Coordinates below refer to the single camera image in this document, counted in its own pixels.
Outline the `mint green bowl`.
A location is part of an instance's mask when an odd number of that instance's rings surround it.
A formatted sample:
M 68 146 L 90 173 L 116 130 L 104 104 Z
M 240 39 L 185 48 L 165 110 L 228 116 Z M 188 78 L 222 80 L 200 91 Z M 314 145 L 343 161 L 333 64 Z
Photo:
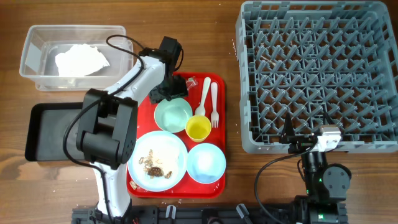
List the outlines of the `mint green bowl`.
M 183 98 L 162 100 L 155 108 L 156 125 L 163 131 L 178 133 L 185 129 L 187 121 L 193 116 L 192 107 Z

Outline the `red candy wrapper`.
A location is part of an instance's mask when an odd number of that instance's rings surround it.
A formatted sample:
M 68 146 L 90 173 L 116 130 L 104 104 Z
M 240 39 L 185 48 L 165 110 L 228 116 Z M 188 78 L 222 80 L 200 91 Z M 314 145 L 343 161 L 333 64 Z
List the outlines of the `red candy wrapper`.
M 187 90 L 189 91 L 190 89 L 196 87 L 198 85 L 198 81 L 195 78 L 195 76 L 190 77 L 186 80 L 186 86 L 187 86 Z

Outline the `white paper napkin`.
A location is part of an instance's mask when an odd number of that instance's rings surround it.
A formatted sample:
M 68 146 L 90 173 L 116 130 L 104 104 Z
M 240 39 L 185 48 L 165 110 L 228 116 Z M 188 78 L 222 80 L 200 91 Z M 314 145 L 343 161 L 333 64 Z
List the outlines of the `white paper napkin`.
M 73 45 L 65 53 L 59 53 L 55 63 L 60 77 L 85 77 L 110 66 L 98 48 L 88 44 Z

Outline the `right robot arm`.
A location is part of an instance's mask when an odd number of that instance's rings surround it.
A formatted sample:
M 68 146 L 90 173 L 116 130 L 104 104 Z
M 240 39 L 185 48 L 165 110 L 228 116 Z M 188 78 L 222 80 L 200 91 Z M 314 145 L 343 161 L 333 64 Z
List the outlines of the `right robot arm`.
M 326 154 L 336 149 L 341 140 L 341 131 L 331 122 L 308 137 L 297 136 L 289 114 L 285 117 L 280 137 L 289 145 L 288 153 L 301 157 L 302 176 L 306 196 L 298 195 L 291 203 L 290 223 L 348 223 L 346 193 L 350 187 L 351 171 L 341 164 L 329 164 Z

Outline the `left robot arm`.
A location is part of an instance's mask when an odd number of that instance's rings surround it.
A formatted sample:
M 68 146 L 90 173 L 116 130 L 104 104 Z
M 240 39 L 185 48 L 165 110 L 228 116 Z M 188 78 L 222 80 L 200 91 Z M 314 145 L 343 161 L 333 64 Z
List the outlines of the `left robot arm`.
M 177 39 L 164 37 L 159 48 L 143 47 L 133 55 L 133 68 L 104 90 L 89 89 L 81 111 L 63 137 L 77 124 L 76 148 L 84 155 L 82 166 L 92 168 L 98 182 L 99 201 L 87 210 L 91 223 L 134 223 L 131 198 L 127 192 L 126 163 L 136 144 L 137 112 L 146 97 L 151 103 L 171 101 L 188 95 L 186 81 L 174 73 L 183 60 Z

